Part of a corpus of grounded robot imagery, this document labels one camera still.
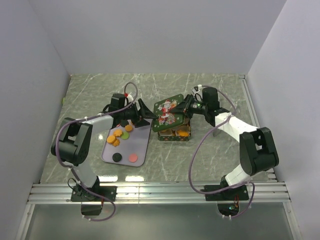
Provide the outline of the gold tin lid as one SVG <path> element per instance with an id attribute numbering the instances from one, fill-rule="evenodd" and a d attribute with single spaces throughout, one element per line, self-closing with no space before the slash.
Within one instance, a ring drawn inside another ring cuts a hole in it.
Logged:
<path id="1" fill-rule="evenodd" d="M 153 105 L 153 114 L 157 116 L 157 119 L 152 121 L 152 130 L 155 133 L 178 127 L 184 123 L 183 114 L 171 113 L 171 109 L 175 108 L 183 100 L 184 96 L 177 94 Z"/>

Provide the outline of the orange fish cookie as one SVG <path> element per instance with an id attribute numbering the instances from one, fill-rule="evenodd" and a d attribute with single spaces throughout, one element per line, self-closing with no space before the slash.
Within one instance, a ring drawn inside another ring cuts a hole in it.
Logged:
<path id="1" fill-rule="evenodd" d="M 189 137 L 190 136 L 190 133 L 188 131 L 184 131 L 184 130 L 179 130 L 179 131 L 177 131 L 177 133 L 180 137 Z"/>

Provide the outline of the green cookie tin box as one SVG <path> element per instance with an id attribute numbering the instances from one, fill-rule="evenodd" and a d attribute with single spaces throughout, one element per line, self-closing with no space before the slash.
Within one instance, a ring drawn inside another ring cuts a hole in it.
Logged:
<path id="1" fill-rule="evenodd" d="M 176 136 L 176 130 L 179 129 L 179 128 L 182 128 L 183 126 L 185 126 L 186 128 L 189 129 L 189 132 L 190 132 L 190 135 L 189 137 L 179 137 L 179 136 Z M 190 122 L 188 124 L 181 124 L 179 126 L 175 126 L 175 127 L 172 127 L 172 128 L 169 128 L 172 130 L 172 136 L 160 136 L 160 132 L 157 133 L 157 136 L 158 136 L 158 140 L 159 141 L 189 141 L 190 138 L 191 138 L 191 124 Z"/>

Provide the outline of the black sandwich cookie bottom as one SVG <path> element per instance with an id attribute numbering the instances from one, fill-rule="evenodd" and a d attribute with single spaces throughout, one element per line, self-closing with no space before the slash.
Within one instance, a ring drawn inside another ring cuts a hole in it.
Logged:
<path id="1" fill-rule="evenodd" d="M 115 162 L 115 163 L 118 163 L 122 160 L 122 155 L 118 152 L 114 153 L 112 155 L 112 160 Z"/>

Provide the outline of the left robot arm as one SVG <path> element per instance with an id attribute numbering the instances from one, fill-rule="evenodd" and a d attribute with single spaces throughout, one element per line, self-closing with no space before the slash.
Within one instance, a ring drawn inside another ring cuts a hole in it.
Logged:
<path id="1" fill-rule="evenodd" d="M 83 119 L 65 118 L 50 151 L 63 167 L 72 171 L 77 184 L 84 187 L 83 196 L 95 201 L 101 194 L 99 178 L 86 163 L 92 135 L 111 130 L 123 121 L 131 121 L 137 128 L 148 126 L 147 120 L 156 118 L 142 99 L 135 103 L 123 93 L 114 93 L 110 104 L 98 115 Z"/>

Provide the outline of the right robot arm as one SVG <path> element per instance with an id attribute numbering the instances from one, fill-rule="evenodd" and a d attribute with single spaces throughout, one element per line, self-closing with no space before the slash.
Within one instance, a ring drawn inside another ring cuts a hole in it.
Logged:
<path id="1" fill-rule="evenodd" d="M 221 107 L 218 95 L 226 97 L 221 90 L 207 85 L 198 85 L 197 89 L 202 91 L 201 99 L 197 99 L 196 94 L 188 94 L 170 112 L 188 119 L 194 114 L 204 116 L 212 129 L 203 136 L 202 143 L 216 130 L 225 132 L 239 143 L 239 165 L 221 178 L 219 189 L 212 191 L 231 200 L 239 187 L 252 183 L 253 176 L 279 164 L 273 135 L 269 128 L 250 125 L 237 118 L 235 111 Z"/>

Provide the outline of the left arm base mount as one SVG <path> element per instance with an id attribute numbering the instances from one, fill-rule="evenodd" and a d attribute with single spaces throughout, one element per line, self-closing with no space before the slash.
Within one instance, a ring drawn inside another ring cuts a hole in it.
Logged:
<path id="1" fill-rule="evenodd" d="M 113 216 L 116 211 L 116 194 L 116 186 L 98 186 L 97 188 L 85 189 L 77 184 L 72 188 L 70 201 L 80 203 L 81 214 L 84 217 L 99 216 L 104 204 L 110 203 L 113 207 L 111 211 L 111 216 Z"/>

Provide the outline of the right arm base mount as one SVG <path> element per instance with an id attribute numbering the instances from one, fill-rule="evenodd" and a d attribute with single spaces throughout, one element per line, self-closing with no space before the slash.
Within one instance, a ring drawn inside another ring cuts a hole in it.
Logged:
<path id="1" fill-rule="evenodd" d="M 228 217 L 230 220 L 236 218 L 250 207 L 253 195 L 249 197 L 246 185 L 208 194 L 209 192 L 216 192 L 222 188 L 220 185 L 205 185 L 203 191 L 206 192 L 205 200 L 207 202 L 218 202 L 217 209 L 223 218 Z M 242 211 L 240 201 L 248 201 L 248 205 Z"/>

